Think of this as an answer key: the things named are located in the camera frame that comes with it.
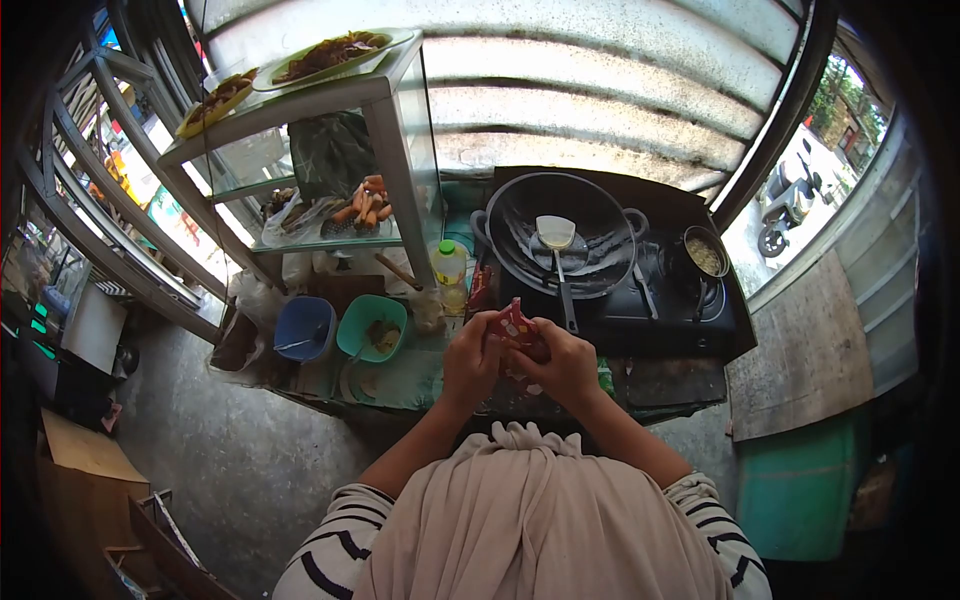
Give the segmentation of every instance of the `striped shirt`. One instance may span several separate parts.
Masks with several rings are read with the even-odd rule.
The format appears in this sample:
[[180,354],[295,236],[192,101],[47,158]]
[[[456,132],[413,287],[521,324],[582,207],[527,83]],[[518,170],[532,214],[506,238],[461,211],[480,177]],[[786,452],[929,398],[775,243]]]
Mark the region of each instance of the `striped shirt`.
[[[720,505],[711,480],[694,472],[663,493],[707,538],[730,577],[734,598],[772,597],[760,557]],[[320,527],[287,564],[274,589],[274,600],[352,597],[360,569],[393,508],[390,496],[363,484],[349,484],[334,492]]]

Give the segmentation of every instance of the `plastic bowl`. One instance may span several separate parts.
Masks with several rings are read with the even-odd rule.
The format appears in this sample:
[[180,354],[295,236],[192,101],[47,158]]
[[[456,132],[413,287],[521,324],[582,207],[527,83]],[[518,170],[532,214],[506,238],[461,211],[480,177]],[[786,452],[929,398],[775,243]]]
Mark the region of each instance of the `plastic bowl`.
[[322,340],[313,340],[276,352],[284,358],[299,363],[314,360],[324,355],[333,346],[334,330],[337,328],[337,313],[330,302],[312,296],[297,296],[290,299],[276,318],[274,346],[283,346],[305,340],[312,336],[323,323],[329,323],[326,336]]
[[[364,348],[367,327],[376,320],[393,321],[400,328],[400,340],[386,354],[377,352],[372,344],[367,344]],[[347,307],[344,319],[340,323],[340,329],[337,331],[337,346],[350,356],[363,348],[360,360],[369,363],[382,363],[385,360],[390,360],[396,354],[396,351],[403,344],[406,331],[407,309],[403,307],[403,304],[383,296],[365,294],[357,297]]]

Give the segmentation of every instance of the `gas stove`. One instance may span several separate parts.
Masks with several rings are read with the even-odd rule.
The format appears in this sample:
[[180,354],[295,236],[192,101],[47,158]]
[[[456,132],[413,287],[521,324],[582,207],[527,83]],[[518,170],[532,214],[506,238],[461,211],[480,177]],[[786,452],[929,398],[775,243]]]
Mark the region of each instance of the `gas stove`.
[[[728,293],[723,280],[711,279],[698,311],[700,280],[673,266],[673,252],[683,251],[679,233],[651,230],[637,244],[637,266],[643,272],[656,307],[656,318],[633,273],[606,296],[574,300],[580,337],[596,346],[597,354],[635,358],[715,357],[725,362],[738,353],[733,303],[739,290]],[[485,252],[483,262],[496,262]],[[498,305],[519,296],[523,313],[563,322],[560,299],[524,285],[506,269],[497,269]]]

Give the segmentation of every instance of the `teal bowl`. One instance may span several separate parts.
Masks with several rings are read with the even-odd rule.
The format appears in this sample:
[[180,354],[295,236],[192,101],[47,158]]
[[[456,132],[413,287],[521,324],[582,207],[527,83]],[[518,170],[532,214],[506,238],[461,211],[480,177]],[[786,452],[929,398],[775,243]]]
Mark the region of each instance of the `teal bowl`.
[[[376,320],[393,321],[400,328],[400,340],[396,346],[386,354],[376,351],[372,344],[364,348],[367,337],[367,327]],[[337,346],[348,355],[353,356],[363,348],[360,360],[368,363],[382,363],[390,360],[396,351],[403,345],[407,332],[407,309],[396,300],[383,296],[365,294],[357,297],[347,307],[344,318],[337,329]]]

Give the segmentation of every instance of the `black wok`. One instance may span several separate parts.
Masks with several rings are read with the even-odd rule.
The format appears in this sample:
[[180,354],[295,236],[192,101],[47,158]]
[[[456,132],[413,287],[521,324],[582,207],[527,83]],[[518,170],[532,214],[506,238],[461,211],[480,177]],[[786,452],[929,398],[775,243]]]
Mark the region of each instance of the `black wok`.
[[[537,217],[557,215],[577,226],[573,244],[561,252],[564,277],[576,300],[608,294],[634,267],[636,240],[647,220],[635,208],[621,208],[596,184],[565,173],[531,173],[508,181],[487,209],[470,216],[476,239],[500,264],[531,288],[558,296],[553,255],[537,236]],[[637,222],[636,229],[628,218]]]

